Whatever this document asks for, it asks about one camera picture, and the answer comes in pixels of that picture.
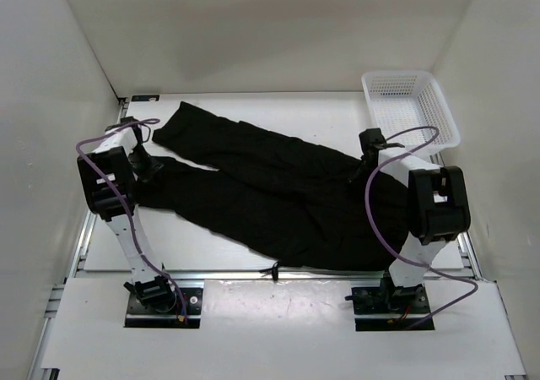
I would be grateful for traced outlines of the black trousers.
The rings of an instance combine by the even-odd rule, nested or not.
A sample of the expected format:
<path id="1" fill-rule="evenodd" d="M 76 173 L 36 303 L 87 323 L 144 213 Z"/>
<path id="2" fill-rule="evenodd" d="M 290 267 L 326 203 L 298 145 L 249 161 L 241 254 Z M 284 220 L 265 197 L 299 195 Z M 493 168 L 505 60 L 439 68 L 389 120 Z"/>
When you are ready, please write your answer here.
<path id="1" fill-rule="evenodd" d="M 377 271 L 393 262 L 367 218 L 369 174 L 348 181 L 354 157 L 186 102 L 153 141 L 171 156 L 136 186 L 141 206 L 172 211 L 283 266 Z M 408 236 L 406 196 L 384 173 L 370 192 L 375 223 L 397 252 Z"/>

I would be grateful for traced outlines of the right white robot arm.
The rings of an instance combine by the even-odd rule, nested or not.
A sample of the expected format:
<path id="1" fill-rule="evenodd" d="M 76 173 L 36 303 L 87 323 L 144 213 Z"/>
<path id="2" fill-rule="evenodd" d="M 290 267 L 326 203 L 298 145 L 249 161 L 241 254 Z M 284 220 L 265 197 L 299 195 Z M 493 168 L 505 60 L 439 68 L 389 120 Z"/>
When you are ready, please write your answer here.
<path id="1" fill-rule="evenodd" d="M 379 128 L 359 134 L 363 154 L 354 178 L 369 174 L 364 189 L 367 218 L 376 238 L 395 258 L 379 291 L 379 302 L 388 312 L 398 312 L 408 304 L 438 253 L 471 224 L 462 170 L 457 166 L 438 166 L 416 155 L 439 134 L 434 126 L 409 128 L 390 138 L 385 138 Z M 399 252 L 384 238 L 372 214 L 370 192 L 381 173 L 407 189 L 408 236 Z"/>

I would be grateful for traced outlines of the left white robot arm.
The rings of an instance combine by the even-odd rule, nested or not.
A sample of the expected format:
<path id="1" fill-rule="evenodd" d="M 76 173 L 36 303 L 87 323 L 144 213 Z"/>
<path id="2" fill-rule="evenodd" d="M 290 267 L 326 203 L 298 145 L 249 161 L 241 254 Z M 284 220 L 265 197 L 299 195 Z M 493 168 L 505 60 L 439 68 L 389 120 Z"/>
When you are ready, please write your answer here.
<path id="1" fill-rule="evenodd" d="M 163 168 L 144 148 L 143 130 L 157 123 L 157 118 L 124 117 L 75 149 L 89 210 L 107 224 L 128 262 L 131 279 L 124 287 L 142 306 L 165 313 L 178 306 L 180 297 L 149 244 L 135 196 L 137 184 L 151 182 Z"/>

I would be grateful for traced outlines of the white plastic mesh basket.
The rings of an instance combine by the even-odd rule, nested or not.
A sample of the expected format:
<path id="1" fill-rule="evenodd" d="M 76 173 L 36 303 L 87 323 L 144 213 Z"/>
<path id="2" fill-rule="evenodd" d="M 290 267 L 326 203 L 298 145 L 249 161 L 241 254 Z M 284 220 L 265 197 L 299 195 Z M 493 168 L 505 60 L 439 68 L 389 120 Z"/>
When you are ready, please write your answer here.
<path id="1" fill-rule="evenodd" d="M 396 139 L 413 149 L 434 135 L 432 127 L 438 128 L 438 137 L 416 153 L 424 158 L 461 142 L 446 99 L 431 73 L 373 71 L 364 73 L 361 81 L 371 124 L 380 128 L 385 138 L 413 128 Z"/>

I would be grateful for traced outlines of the aluminium front rail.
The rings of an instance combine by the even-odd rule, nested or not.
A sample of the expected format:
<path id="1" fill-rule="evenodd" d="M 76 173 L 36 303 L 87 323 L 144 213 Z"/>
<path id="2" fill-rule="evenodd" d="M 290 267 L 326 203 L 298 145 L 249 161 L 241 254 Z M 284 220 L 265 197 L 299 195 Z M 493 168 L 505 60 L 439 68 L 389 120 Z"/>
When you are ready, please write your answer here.
<path id="1" fill-rule="evenodd" d="M 470 268 L 443 270 L 452 277 L 467 280 L 479 280 Z M 271 280 L 272 270 L 177 270 L 170 273 L 175 280 Z M 379 280 L 382 272 L 335 272 L 322 270 L 294 270 L 279 268 L 276 274 L 279 280 Z"/>

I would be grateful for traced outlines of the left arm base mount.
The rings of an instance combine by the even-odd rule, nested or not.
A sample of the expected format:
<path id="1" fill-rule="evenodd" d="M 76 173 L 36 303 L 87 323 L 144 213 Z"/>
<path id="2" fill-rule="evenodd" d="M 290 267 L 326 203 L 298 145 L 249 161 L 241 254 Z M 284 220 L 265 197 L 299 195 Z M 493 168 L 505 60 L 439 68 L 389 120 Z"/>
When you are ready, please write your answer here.
<path id="1" fill-rule="evenodd" d="M 129 292 L 125 328 L 200 328 L 202 287 L 183 287 L 180 297 L 176 288 L 160 276 L 149 283 L 135 285 L 127 281 L 123 286 Z"/>

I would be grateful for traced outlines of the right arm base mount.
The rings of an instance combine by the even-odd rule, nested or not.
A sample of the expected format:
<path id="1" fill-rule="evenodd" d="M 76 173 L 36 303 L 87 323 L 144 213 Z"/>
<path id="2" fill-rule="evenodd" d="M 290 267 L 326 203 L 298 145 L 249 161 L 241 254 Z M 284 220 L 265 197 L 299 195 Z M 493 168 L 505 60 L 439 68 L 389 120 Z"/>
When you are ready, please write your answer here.
<path id="1" fill-rule="evenodd" d="M 378 286 L 353 286 L 344 297 L 351 301 L 357 332 L 433 331 L 425 285 L 396 287 L 390 277 Z"/>

